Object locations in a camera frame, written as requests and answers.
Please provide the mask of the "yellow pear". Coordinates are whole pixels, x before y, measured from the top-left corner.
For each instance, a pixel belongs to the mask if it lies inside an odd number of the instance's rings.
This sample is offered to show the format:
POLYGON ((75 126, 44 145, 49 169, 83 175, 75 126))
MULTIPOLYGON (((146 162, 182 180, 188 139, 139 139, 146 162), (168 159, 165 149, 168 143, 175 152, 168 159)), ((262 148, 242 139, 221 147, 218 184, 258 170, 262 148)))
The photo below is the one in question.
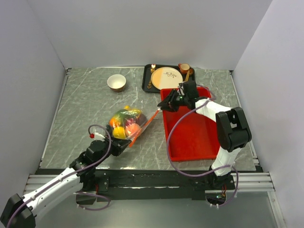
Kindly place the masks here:
POLYGON ((112 131, 113 137, 117 139, 126 139, 125 128, 123 126, 118 126, 112 131))

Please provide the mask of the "green orange mango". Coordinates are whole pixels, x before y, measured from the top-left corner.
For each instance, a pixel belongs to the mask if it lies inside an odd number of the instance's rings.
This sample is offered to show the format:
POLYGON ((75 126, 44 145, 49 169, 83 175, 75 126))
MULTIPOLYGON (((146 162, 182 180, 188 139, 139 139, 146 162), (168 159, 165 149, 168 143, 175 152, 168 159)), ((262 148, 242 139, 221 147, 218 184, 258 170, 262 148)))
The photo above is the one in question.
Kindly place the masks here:
POLYGON ((118 126, 125 126, 126 119, 130 119, 130 118, 137 119, 138 117, 125 115, 124 109, 121 109, 121 110, 117 111, 114 114, 114 116, 110 119, 109 125, 113 128, 118 127, 118 126))

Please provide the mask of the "peach fruit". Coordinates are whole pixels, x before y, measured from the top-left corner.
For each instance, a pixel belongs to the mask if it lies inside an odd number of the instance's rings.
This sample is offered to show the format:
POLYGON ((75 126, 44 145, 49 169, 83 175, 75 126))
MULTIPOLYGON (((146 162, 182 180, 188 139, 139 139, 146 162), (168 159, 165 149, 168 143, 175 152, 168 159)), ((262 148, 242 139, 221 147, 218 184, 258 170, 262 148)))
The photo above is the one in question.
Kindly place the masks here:
POLYGON ((141 127, 136 123, 132 123, 125 127, 125 133, 128 137, 131 137, 132 135, 137 134, 140 130, 141 130, 141 127))

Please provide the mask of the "clear zip top bag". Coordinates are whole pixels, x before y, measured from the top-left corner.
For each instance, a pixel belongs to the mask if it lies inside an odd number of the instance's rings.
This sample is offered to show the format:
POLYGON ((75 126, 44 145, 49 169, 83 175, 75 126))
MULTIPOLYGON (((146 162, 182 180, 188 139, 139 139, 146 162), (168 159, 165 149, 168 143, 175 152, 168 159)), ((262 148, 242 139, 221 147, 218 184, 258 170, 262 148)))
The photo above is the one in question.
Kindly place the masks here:
POLYGON ((129 147, 132 147, 160 110, 157 108, 152 114, 146 113, 142 109, 125 106, 118 110, 108 122, 112 136, 116 139, 130 140, 129 147))

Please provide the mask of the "dark purple passionfruit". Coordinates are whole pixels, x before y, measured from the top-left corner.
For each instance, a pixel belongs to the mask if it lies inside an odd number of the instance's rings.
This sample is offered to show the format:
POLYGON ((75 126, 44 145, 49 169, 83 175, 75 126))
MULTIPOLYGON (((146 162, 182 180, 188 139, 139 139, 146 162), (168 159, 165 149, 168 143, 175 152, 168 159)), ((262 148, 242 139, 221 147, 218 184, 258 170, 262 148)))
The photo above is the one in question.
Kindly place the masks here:
POLYGON ((140 114, 139 117, 136 119, 136 123, 139 126, 144 126, 147 123, 147 118, 144 114, 140 114))

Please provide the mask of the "red wrinkled fruit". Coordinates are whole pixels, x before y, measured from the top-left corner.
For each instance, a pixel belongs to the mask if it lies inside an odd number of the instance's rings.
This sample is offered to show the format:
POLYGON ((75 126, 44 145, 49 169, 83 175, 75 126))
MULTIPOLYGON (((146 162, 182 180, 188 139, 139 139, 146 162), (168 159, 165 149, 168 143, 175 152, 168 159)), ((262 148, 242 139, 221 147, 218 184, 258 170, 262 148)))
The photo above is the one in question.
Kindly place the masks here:
POLYGON ((133 119, 133 118, 126 119, 125 126, 129 126, 129 125, 135 124, 135 123, 136 123, 136 119, 133 119))

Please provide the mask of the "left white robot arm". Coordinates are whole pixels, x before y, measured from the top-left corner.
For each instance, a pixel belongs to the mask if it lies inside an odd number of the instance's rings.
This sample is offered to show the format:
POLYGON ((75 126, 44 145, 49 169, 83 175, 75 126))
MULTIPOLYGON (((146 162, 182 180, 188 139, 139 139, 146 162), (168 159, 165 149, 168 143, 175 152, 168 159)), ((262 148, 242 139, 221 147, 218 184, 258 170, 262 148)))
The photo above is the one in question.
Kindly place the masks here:
POLYGON ((94 140, 78 158, 42 187, 11 196, 0 217, 6 228, 34 228, 40 218, 73 193, 94 186, 95 169, 110 155, 119 156, 131 140, 94 140))

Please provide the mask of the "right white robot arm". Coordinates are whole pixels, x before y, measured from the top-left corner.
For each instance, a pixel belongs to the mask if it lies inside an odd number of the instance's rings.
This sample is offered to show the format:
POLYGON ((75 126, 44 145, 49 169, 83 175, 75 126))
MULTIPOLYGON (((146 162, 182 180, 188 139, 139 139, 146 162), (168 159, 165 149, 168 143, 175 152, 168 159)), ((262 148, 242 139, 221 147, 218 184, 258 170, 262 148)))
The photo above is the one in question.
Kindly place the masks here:
POLYGON ((208 184, 213 189, 219 189, 225 182, 224 177, 234 169, 235 158, 242 148, 252 139, 252 134, 246 116, 241 107, 230 108, 219 105, 213 100, 215 97, 200 96, 200 86, 194 81, 182 82, 177 89, 157 104, 162 111, 177 112, 179 107, 187 107, 190 111, 184 114, 169 132, 166 144, 167 156, 172 167, 180 174, 189 177, 208 177, 208 184), (208 172, 203 174, 184 173, 175 167, 170 157, 170 140, 180 122, 192 113, 198 113, 216 123, 217 136, 220 144, 217 156, 208 172))

